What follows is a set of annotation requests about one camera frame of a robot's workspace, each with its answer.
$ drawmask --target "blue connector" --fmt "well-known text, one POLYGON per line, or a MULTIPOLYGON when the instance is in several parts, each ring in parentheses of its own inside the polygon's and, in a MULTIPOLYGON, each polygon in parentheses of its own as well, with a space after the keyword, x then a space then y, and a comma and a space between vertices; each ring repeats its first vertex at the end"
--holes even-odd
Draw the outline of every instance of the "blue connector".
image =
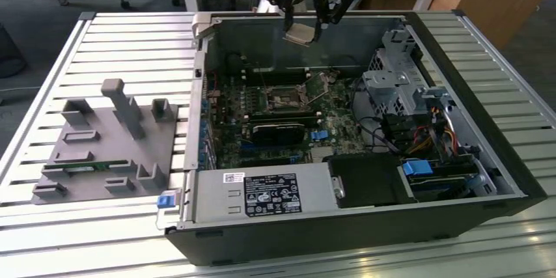
POLYGON ((181 189, 165 190, 156 200, 157 208, 173 208, 176 207, 180 199, 181 189))
POLYGON ((156 206, 158 208, 172 208, 176 206, 176 196, 174 195, 158 195, 158 200, 156 201, 156 206))
POLYGON ((322 140, 328 138, 328 130, 320 130, 318 132, 310 132, 310 140, 322 140))
POLYGON ((432 168, 426 160, 410 160, 401 165, 405 176, 430 175, 432 168))

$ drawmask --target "metal slatted table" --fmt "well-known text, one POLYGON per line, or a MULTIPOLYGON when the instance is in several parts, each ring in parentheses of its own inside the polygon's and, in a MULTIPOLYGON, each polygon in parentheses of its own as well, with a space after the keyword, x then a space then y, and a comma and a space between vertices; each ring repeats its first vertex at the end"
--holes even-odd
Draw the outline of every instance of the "metal slatted table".
MULTIPOLYGON (((30 191, 64 124, 64 101, 85 97, 92 107, 109 105, 100 94, 108 77, 125 81, 124 91, 138 105, 164 97, 180 106, 170 187, 181 185, 192 17, 186 12, 125 13, 78 21, 0 161, 1 277, 478 278, 554 273, 554 113, 468 19, 446 12, 420 17, 549 195, 520 214, 449 240, 196 267, 154 226, 156 197, 32 205, 30 191)), ((425 66, 441 84, 430 64, 425 66)), ((169 211, 158 222, 176 219, 177 212, 169 211)))

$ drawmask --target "metal bracket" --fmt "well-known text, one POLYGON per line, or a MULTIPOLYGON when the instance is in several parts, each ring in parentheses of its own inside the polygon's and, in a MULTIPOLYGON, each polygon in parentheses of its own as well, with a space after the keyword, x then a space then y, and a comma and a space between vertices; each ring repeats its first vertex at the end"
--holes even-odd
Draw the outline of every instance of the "metal bracket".
POLYGON ((213 26, 218 24, 220 20, 212 19, 212 13, 198 12, 193 16, 193 21, 190 22, 190 29, 193 30, 194 39, 200 39, 206 35, 213 33, 213 26))

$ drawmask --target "yellow wire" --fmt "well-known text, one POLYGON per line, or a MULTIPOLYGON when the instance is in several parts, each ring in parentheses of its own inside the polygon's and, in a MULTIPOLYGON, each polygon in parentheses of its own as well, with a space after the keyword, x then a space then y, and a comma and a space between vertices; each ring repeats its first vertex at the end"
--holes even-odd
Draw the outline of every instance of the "yellow wire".
POLYGON ((410 149, 410 151, 408 152, 409 154, 412 154, 414 151, 418 151, 420 149, 422 149, 428 144, 430 143, 430 138, 426 138, 425 141, 422 141, 413 149, 410 149))

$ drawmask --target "barcode sticker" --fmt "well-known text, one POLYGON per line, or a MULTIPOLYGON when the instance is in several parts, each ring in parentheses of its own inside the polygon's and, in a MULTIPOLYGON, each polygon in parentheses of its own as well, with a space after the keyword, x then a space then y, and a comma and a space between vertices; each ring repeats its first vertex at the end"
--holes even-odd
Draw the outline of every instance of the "barcode sticker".
POLYGON ((224 183, 242 182, 245 173, 224 173, 224 183))

